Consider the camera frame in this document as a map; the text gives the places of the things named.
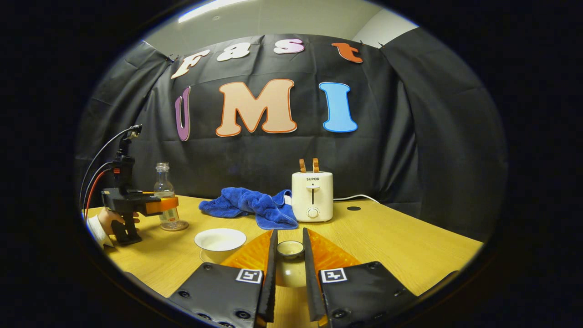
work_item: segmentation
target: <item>glass bottle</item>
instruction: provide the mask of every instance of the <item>glass bottle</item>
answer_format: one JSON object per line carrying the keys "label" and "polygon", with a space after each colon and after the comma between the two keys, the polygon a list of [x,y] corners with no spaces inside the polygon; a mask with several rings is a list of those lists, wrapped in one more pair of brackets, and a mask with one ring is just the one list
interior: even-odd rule
{"label": "glass bottle", "polygon": [[[174,186],[168,180],[168,163],[157,163],[156,172],[157,180],[154,185],[154,196],[158,198],[174,197]],[[188,227],[188,222],[181,221],[178,216],[178,208],[171,208],[159,215],[160,227],[167,231],[179,231]]]}

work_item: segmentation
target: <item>blue letter i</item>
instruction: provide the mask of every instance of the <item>blue letter i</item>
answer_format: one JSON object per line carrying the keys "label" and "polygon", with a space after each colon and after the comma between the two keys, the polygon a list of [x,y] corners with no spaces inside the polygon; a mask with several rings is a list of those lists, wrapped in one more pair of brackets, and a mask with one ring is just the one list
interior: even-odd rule
{"label": "blue letter i", "polygon": [[331,132],[352,132],[359,126],[350,117],[348,107],[348,91],[350,87],[344,83],[322,82],[320,90],[326,93],[328,102],[328,121],[324,122],[324,128]]}

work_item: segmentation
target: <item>red cable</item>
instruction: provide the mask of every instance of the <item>red cable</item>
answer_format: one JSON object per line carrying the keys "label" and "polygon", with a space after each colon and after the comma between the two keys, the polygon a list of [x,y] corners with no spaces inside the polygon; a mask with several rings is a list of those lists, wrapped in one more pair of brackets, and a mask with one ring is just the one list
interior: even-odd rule
{"label": "red cable", "polygon": [[95,178],[93,185],[91,186],[91,191],[89,192],[89,198],[87,199],[87,206],[85,206],[85,222],[87,222],[87,215],[89,214],[89,203],[91,202],[91,196],[93,195],[93,190],[95,189],[95,186],[97,185],[97,182],[99,181],[99,178],[101,178],[102,175],[104,175],[107,171],[109,171],[109,170],[105,170],[105,171],[99,173],[97,178]]}

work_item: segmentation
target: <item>wall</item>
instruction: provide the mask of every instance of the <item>wall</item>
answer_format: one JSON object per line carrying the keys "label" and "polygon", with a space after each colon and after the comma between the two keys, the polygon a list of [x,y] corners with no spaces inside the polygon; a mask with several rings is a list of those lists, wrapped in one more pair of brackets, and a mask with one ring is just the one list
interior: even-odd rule
{"label": "wall", "polygon": [[368,23],[356,33],[352,40],[362,40],[364,44],[380,48],[381,45],[379,43],[386,44],[415,27],[418,27],[418,25],[396,13],[383,9],[374,15]]}

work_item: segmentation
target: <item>table surface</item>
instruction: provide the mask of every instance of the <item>table surface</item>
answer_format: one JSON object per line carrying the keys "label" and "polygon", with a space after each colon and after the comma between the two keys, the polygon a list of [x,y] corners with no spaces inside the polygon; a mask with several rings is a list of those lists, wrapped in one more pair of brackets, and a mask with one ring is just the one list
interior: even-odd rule
{"label": "table surface", "polygon": [[[178,196],[178,214],[188,221],[183,231],[164,231],[157,216],[136,224],[142,241],[115,248],[106,254],[122,271],[138,277],[164,297],[169,297],[202,264],[194,236],[212,228],[231,228],[247,236],[246,243],[265,233],[255,216],[215,218],[201,213],[204,199]],[[360,207],[359,211],[347,207]],[[89,216],[101,208],[89,210]],[[420,295],[452,271],[462,269],[482,246],[481,242],[457,235],[395,211],[371,200],[338,201],[328,222],[299,223],[294,230],[280,230],[279,241],[302,241],[306,227],[338,245],[362,263],[380,261],[407,289]],[[310,322],[304,288],[276,287],[275,322],[268,327],[317,327]]]}

